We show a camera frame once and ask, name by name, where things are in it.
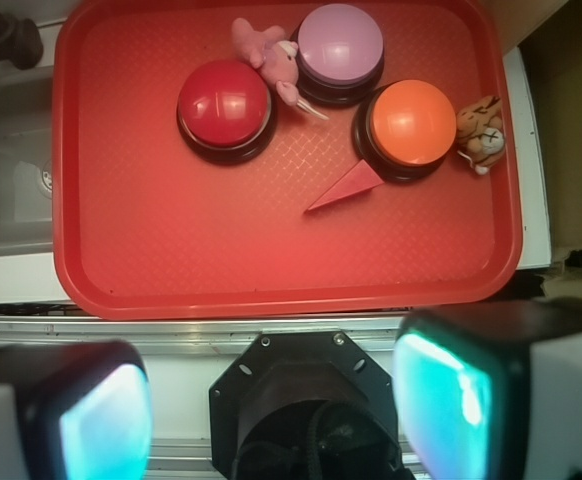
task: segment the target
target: plastic tray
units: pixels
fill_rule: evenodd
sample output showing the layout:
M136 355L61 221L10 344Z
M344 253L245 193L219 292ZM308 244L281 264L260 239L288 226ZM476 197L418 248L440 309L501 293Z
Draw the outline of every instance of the plastic tray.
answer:
M323 122L279 104L255 160L197 158L175 121L193 69L232 58L230 24L291 33L317 3L101 0L64 25L54 77L54 248L62 285L111 320L244 317L471 302L521 250L501 52L469 0L357 2L385 39L380 85L417 78L456 109L503 98L506 157L478 177L450 153L419 183L303 213L358 159L355 107Z

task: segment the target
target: pink plush toy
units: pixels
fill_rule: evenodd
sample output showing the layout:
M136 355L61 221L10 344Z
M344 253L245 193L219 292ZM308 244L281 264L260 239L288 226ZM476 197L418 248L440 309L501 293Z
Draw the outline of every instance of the pink plush toy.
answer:
M273 26L256 32L244 18L236 18L231 26L233 45L242 60L255 68L267 84L272 86L287 105L297 105L302 110L323 120L329 117L314 109L298 92L298 44L285 40L282 27Z

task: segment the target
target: red button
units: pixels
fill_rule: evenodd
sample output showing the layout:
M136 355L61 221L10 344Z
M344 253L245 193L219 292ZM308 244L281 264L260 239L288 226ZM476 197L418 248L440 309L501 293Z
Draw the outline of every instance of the red button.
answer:
M269 117L266 84L248 65L217 60L202 65L184 82L178 112L185 128L211 147L247 143Z

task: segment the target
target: stuffed animal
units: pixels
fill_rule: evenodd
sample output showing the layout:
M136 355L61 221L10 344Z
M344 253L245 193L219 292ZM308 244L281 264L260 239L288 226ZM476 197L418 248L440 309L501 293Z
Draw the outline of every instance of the stuffed animal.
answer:
M282 27L273 26L257 32L244 18L236 18L231 26L231 39L237 54L275 88L284 103L328 120L329 117L314 109L298 92L299 73L295 60L298 44L284 38Z
M495 95L460 110L456 116L458 153L469 161L478 175L485 175L504 155L502 100Z

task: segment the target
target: screw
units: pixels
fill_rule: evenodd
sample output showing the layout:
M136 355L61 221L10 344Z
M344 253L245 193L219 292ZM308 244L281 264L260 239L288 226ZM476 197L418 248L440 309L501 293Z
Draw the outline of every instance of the screw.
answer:
M344 345L344 334L343 333L336 333L333 336L333 343L335 343L338 347Z

